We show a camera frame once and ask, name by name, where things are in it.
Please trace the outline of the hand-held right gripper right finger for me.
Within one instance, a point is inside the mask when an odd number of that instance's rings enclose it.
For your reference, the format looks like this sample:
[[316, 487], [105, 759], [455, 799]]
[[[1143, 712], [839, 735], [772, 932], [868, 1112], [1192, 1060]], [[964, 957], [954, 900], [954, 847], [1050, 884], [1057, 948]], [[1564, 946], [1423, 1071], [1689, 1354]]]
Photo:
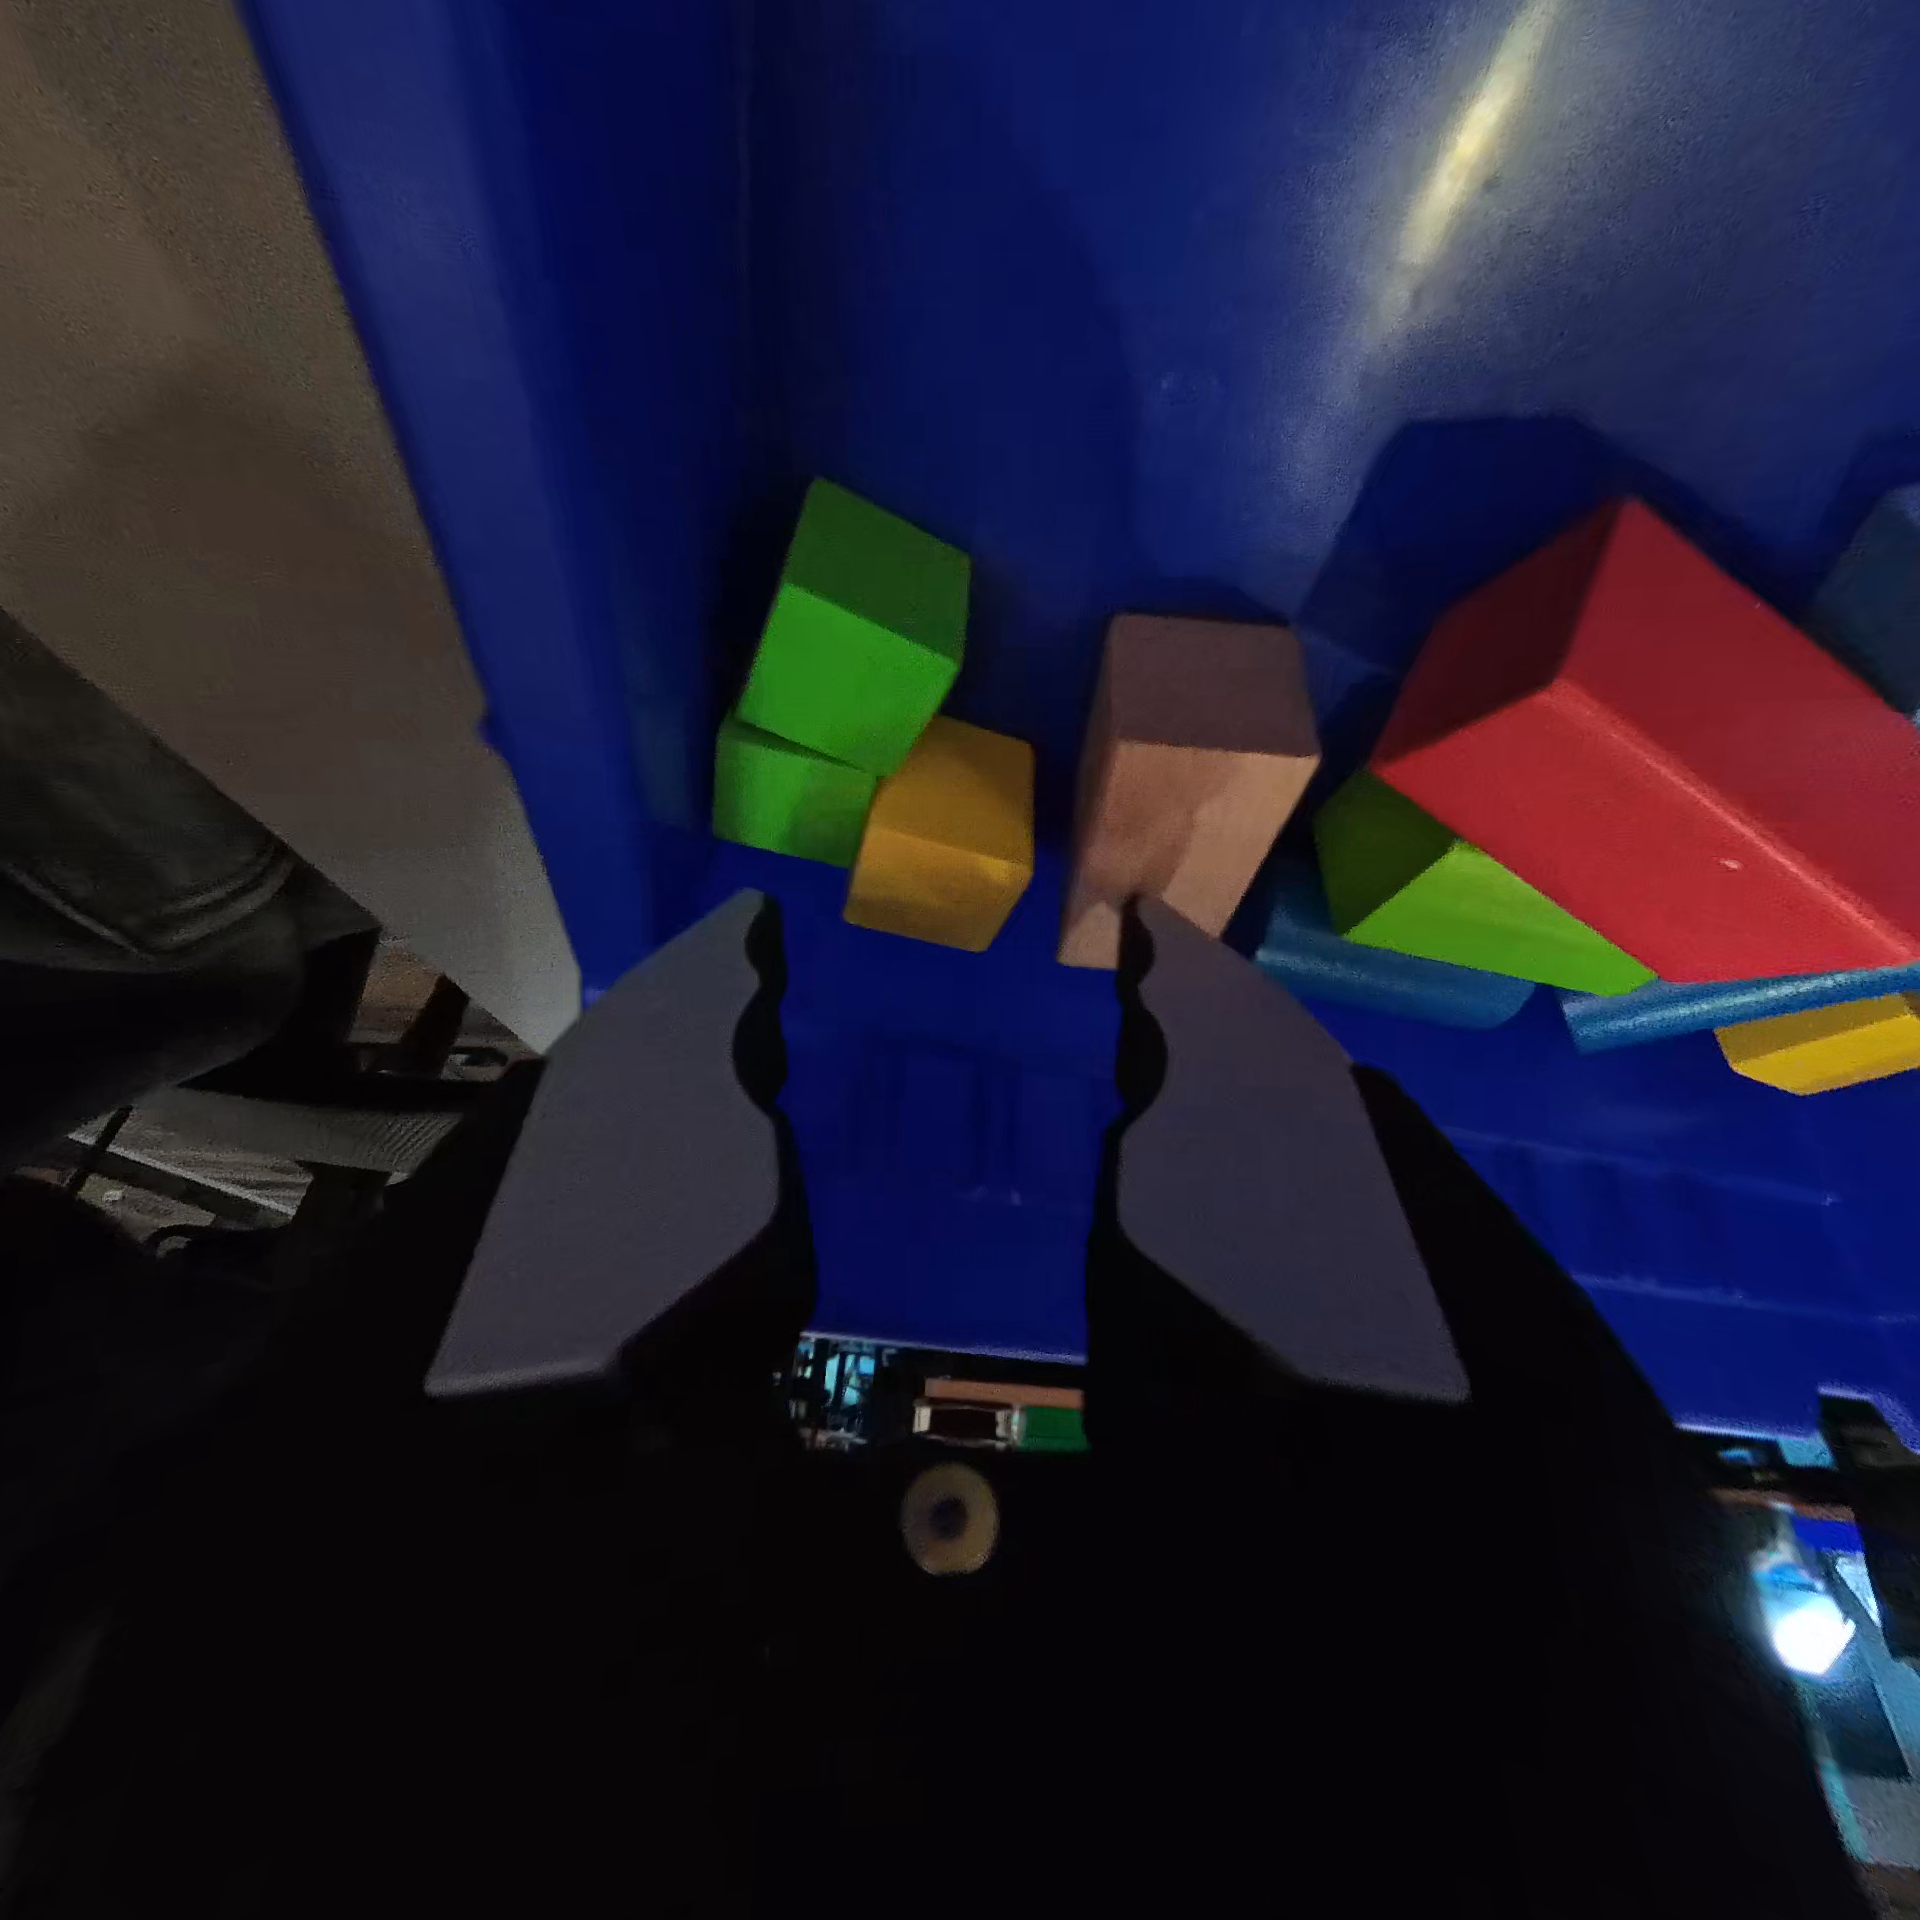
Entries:
[[1152, 895], [1120, 912], [1120, 1109], [1089, 1235], [1089, 1356], [1186, 1307], [1298, 1382], [1461, 1408], [1469, 1374], [1341, 1044]]

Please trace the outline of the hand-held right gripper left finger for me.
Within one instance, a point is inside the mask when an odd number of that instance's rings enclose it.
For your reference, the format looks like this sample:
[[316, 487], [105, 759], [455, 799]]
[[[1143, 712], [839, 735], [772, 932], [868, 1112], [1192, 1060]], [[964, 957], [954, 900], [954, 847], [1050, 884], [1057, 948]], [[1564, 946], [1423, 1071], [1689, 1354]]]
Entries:
[[781, 1111], [785, 919], [732, 894], [551, 1047], [439, 1348], [434, 1400], [780, 1364], [818, 1303]]

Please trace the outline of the long green wooden block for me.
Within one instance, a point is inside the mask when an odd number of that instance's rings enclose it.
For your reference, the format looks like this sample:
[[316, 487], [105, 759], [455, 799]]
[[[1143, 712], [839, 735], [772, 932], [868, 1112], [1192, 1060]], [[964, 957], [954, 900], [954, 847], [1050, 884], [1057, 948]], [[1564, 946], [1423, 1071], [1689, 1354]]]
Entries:
[[1314, 811], [1313, 847], [1332, 928], [1351, 943], [1597, 997], [1655, 980], [1376, 774], [1354, 774]]

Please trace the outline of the natural wooden block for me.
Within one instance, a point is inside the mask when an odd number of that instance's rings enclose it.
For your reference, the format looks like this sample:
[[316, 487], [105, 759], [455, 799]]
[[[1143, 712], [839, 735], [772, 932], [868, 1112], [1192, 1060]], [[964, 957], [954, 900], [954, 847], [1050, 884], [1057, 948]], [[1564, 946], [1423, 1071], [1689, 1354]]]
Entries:
[[1116, 970], [1139, 895], [1225, 932], [1319, 762], [1290, 624], [1116, 614], [1079, 759], [1058, 962]]

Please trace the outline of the red wooden block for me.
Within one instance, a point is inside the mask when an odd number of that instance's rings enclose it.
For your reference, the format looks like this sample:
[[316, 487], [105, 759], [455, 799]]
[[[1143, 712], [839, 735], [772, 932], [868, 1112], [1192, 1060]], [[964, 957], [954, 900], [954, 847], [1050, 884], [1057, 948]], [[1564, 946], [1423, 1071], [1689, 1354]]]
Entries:
[[1660, 979], [1915, 962], [1915, 725], [1632, 495], [1436, 619], [1368, 768]]

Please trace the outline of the green wooden cube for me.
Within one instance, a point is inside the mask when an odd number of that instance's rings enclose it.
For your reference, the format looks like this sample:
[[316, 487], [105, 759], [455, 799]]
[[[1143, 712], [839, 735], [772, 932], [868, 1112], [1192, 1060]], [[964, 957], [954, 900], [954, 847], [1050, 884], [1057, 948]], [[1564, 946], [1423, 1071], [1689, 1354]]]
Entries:
[[961, 546], [815, 477], [733, 715], [889, 778], [954, 691], [971, 582]]

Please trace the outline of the blue plastic bin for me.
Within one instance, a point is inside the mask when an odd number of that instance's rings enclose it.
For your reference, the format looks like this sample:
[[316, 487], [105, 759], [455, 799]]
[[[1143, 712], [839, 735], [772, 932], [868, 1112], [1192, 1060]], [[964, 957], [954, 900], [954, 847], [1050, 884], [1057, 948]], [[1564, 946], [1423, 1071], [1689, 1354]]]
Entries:
[[[1324, 778], [1610, 495], [1784, 613], [1915, 480], [1915, 5], [240, 5], [586, 994], [781, 906], [831, 1336], [1081, 1359], [1119, 1002], [1058, 966], [1123, 611], [1301, 632]], [[809, 480], [975, 563], [993, 948], [714, 843]]]

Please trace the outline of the small green wooden block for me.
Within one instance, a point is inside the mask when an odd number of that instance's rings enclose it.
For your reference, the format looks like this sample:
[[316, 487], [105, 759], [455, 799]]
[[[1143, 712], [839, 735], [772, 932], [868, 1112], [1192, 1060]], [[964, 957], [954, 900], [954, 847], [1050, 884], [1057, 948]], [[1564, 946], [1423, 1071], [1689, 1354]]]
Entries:
[[715, 732], [712, 832], [853, 868], [881, 778], [729, 712]]

